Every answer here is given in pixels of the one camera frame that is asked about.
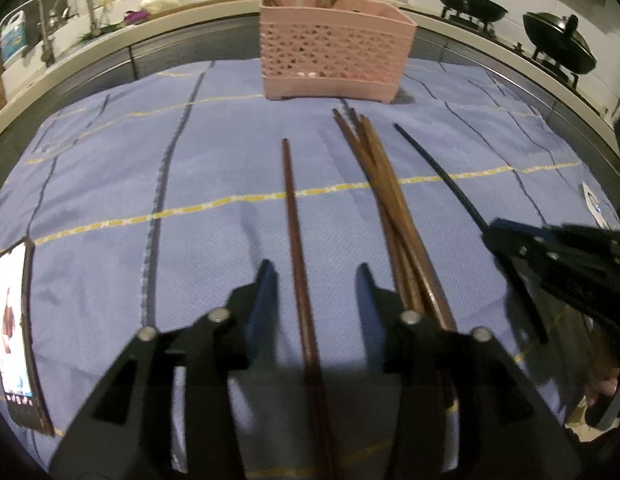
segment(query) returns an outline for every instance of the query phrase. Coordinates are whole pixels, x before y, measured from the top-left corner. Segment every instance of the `plastic basket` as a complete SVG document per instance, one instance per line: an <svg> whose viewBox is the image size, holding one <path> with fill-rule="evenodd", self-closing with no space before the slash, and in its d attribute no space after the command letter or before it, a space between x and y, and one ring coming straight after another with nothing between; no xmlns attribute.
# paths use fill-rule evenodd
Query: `plastic basket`
<svg viewBox="0 0 620 480"><path fill-rule="evenodd" d="M261 4L261 73L268 99L345 97L391 102L416 23L379 0Z"/></svg>

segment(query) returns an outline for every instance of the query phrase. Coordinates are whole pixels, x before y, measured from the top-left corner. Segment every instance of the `phone screen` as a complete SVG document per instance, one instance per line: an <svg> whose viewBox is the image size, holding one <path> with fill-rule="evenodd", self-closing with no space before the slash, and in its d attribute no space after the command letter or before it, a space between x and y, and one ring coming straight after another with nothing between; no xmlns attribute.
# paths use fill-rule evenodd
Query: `phone screen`
<svg viewBox="0 0 620 480"><path fill-rule="evenodd" d="M49 434L52 425L39 395L30 337L33 249L24 239L0 254L0 371L12 420Z"/></svg>

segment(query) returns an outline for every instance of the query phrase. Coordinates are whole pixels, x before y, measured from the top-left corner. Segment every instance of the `wok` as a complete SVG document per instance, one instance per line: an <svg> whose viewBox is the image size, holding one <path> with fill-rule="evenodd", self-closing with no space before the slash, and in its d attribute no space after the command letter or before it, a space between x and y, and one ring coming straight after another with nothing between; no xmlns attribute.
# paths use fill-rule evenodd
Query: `wok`
<svg viewBox="0 0 620 480"><path fill-rule="evenodd" d="M559 18L548 12L526 12L523 27L530 41L536 46L538 55L543 52L560 65L575 74L587 74L597 65L590 48L577 32L579 19Z"/></svg>
<svg viewBox="0 0 620 480"><path fill-rule="evenodd" d="M498 22L507 13L507 9L504 9L500 5L491 2L490 0L439 0L444 6L468 14L473 18L478 19L484 23Z"/></svg>

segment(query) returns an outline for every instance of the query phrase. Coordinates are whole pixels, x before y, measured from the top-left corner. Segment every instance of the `kitchen counter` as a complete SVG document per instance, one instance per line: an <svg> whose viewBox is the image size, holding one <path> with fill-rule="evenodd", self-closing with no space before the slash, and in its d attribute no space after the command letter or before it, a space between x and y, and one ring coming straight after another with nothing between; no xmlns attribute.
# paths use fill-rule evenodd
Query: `kitchen counter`
<svg viewBox="0 0 620 480"><path fill-rule="evenodd" d="M420 12L411 6L402 4L407 10ZM107 36L92 41L90 44L62 58L41 74L35 74L32 80L25 83L23 89L13 97L8 97L8 104L0 111L0 134L31 104L42 98L47 91L74 75L86 66L97 62L114 52L126 49L140 41L160 36L172 30L189 27L197 23L241 16L259 12L259 0L219 1L211 5L182 10L170 16L158 18L141 25L133 25ZM589 125L610 148L618 154L618 146L614 131L598 114L577 95L567 89L552 76L536 67L528 60L518 56L515 52L496 44L486 38L456 27L451 23L443 22L424 14L411 14L421 29L430 30L446 36L458 43L476 49L496 60L506 64L528 79L537 83L547 92L556 97L568 108L574 111L587 125Z"/></svg>

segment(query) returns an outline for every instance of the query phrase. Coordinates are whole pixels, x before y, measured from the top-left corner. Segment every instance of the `metal faucet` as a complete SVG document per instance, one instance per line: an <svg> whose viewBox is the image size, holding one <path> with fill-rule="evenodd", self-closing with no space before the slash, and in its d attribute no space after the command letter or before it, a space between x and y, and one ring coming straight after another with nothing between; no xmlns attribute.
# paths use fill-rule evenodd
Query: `metal faucet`
<svg viewBox="0 0 620 480"><path fill-rule="evenodd" d="M56 0L55 4L52 6L52 9L50 10L51 15L53 13L54 16L56 16L56 6L58 6L59 1L60 0ZM88 14L90 15L90 33L93 38L96 38L100 35L101 30L97 25L97 20L94 17L94 0L86 0L86 2L88 4Z"/></svg>
<svg viewBox="0 0 620 480"><path fill-rule="evenodd" d="M55 62L55 53L52 50L52 44L50 43L50 38L48 37L48 32L46 30L46 15L43 11L43 3L41 0L28 0L24 4L21 4L16 9L11 10L6 14L2 20L0 21L0 38L1 38L1 29L4 26L4 23L13 17L17 12L19 12L23 7L31 4L32 2L37 2L39 7L39 23L41 24L40 30L41 35L43 37L43 46L41 47L41 60L46 64L46 66L50 66Z"/></svg>

